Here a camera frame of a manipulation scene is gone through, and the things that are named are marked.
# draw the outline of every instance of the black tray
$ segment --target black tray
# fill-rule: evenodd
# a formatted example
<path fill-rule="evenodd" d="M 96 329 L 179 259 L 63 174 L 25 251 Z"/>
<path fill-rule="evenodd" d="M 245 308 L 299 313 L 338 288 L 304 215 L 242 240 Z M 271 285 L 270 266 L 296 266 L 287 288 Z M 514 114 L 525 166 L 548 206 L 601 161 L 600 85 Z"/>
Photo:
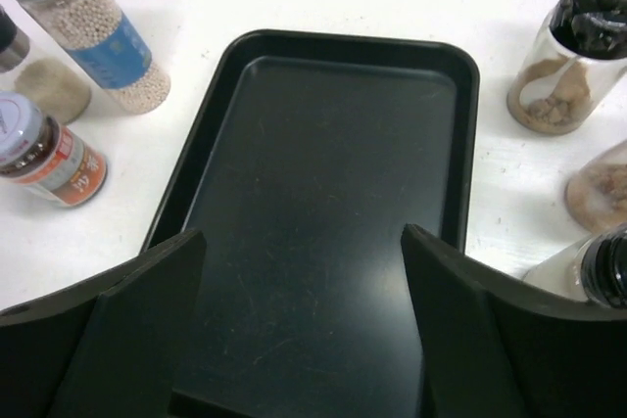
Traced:
<path fill-rule="evenodd" d="M 446 44 L 258 31 L 228 48 L 146 242 L 209 243 L 174 413 L 416 416 L 401 233 L 463 249 L 478 81 Z"/>

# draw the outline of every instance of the jar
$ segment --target jar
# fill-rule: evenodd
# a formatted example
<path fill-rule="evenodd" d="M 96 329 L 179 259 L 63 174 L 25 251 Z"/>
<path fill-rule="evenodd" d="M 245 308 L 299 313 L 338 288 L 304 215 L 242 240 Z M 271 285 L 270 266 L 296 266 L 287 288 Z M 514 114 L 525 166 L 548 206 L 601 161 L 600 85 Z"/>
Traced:
<path fill-rule="evenodd" d="M 166 99 L 169 77 L 115 0 L 18 2 L 128 112 Z"/>
<path fill-rule="evenodd" d="M 521 124 L 577 129 L 627 70 L 627 0 L 560 0 L 507 93 Z"/>
<path fill-rule="evenodd" d="M 0 92 L 0 178 L 72 207 L 92 198 L 106 176 L 102 154 L 25 96 Z"/>
<path fill-rule="evenodd" d="M 572 301 L 627 308 L 627 224 L 567 247 L 523 280 Z"/>
<path fill-rule="evenodd" d="M 566 184 L 566 206 L 594 233 L 627 222 L 627 141 L 592 159 Z"/>
<path fill-rule="evenodd" d="M 91 89 L 57 58 L 30 42 L 0 7 L 0 88 L 26 96 L 61 124 L 89 105 Z"/>

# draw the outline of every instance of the cylindrical container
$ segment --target cylindrical container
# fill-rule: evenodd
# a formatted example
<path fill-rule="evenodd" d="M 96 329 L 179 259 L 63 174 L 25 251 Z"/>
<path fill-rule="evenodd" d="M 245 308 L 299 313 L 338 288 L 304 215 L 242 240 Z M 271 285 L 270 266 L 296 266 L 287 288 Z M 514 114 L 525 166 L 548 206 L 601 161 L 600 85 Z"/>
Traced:
<path fill-rule="evenodd" d="M 627 308 L 627 225 L 577 242 L 523 279 L 573 301 Z"/>
<path fill-rule="evenodd" d="M 571 215 L 593 233 L 627 222 L 627 141 L 575 173 L 566 185 Z"/>
<path fill-rule="evenodd" d="M 169 77 L 115 0 L 18 0 L 128 112 L 158 107 Z"/>
<path fill-rule="evenodd" d="M 627 0 L 560 0 L 507 94 L 524 126 L 577 129 L 627 70 Z"/>
<path fill-rule="evenodd" d="M 0 178 L 72 207 L 92 198 L 106 176 L 102 154 L 28 98 L 0 92 Z"/>
<path fill-rule="evenodd" d="M 0 88 L 25 95 L 61 124 L 76 119 L 91 100 L 89 85 L 33 44 L 1 7 Z"/>

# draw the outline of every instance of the scratch on tray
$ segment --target scratch on tray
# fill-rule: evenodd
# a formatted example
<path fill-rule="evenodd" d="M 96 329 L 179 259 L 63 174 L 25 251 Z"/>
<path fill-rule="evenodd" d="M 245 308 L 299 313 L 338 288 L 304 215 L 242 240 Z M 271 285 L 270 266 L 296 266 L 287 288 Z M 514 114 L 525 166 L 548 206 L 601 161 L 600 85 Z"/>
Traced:
<path fill-rule="evenodd" d="M 313 300 L 312 317 L 315 317 L 315 310 L 317 309 L 317 298 L 312 294 L 312 292 L 309 289 L 307 289 L 307 294 L 309 294 L 310 298 L 312 298 Z"/>
<path fill-rule="evenodd" d="M 417 97 L 417 100 L 432 100 L 439 95 L 442 95 L 442 90 L 436 90 L 435 92 L 431 92 L 429 94 L 424 94 L 420 97 Z"/>
<path fill-rule="evenodd" d="M 334 371 L 325 371 L 323 369 L 315 369 L 314 367 L 306 367 L 305 370 L 310 372 L 319 372 L 320 374 L 337 374 L 337 372 Z"/>
<path fill-rule="evenodd" d="M 261 361 L 262 359 L 264 359 L 266 356 L 268 356 L 269 354 L 271 354 L 272 352 L 277 351 L 279 348 L 287 345 L 288 343 L 293 342 L 294 339 L 293 338 L 288 338 L 287 340 L 283 340 L 281 343 L 279 343 L 278 345 L 273 346 L 272 348 L 268 349 L 264 354 L 262 354 L 261 356 L 257 356 L 255 358 L 255 360 L 253 361 L 253 365 L 256 366 L 257 363 L 259 361 Z"/>
<path fill-rule="evenodd" d="M 242 277 L 239 274 L 237 275 L 237 280 L 239 281 L 239 284 L 242 286 L 242 289 L 244 290 L 244 292 L 246 293 L 246 297 L 248 298 L 248 302 L 251 305 L 251 310 L 253 311 L 253 313 L 255 315 L 257 315 L 257 310 L 255 309 L 255 303 L 253 302 L 253 298 L 251 297 L 251 293 L 249 293 L 248 289 L 246 289 L 246 286 L 244 286 L 244 281 L 242 281 Z"/>

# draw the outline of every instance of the clear plastic bottle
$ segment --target clear plastic bottle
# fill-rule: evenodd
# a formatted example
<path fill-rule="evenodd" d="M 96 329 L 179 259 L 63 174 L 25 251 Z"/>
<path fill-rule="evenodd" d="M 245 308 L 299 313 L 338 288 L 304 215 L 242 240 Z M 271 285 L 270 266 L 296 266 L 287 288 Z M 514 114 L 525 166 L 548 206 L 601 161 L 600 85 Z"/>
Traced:
<path fill-rule="evenodd" d="M 66 52 L 133 114 L 157 108 L 168 75 L 115 0 L 18 0 Z"/>
<path fill-rule="evenodd" d="M 574 219 L 593 233 L 627 222 L 627 141 L 612 147 L 575 173 L 565 199 Z"/>
<path fill-rule="evenodd" d="M 559 0 L 507 94 L 545 134 L 577 129 L 627 70 L 627 0 Z"/>
<path fill-rule="evenodd" d="M 523 280 L 572 301 L 627 308 L 627 225 L 567 247 Z"/>
<path fill-rule="evenodd" d="M 57 58 L 45 54 L 0 7 L 0 87 L 18 92 L 61 124 L 89 105 L 89 85 Z"/>

